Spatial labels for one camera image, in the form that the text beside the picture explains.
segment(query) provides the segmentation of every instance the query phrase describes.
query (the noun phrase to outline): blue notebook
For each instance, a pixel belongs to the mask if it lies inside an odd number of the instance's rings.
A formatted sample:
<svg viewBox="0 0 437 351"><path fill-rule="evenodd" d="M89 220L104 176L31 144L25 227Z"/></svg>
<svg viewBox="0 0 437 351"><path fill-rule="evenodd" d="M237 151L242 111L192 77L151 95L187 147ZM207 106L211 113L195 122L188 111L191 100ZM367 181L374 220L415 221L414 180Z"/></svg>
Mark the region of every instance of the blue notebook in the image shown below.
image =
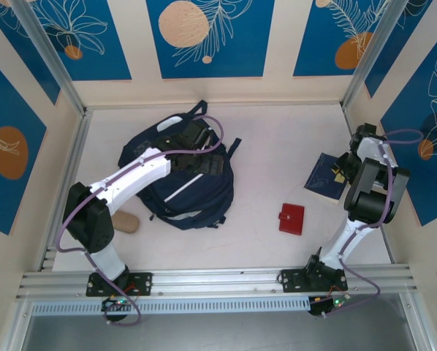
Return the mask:
<svg viewBox="0 0 437 351"><path fill-rule="evenodd" d="M335 161L337 157L322 153L306 181L305 189L338 203L347 180L340 173L332 170Z"/></svg>

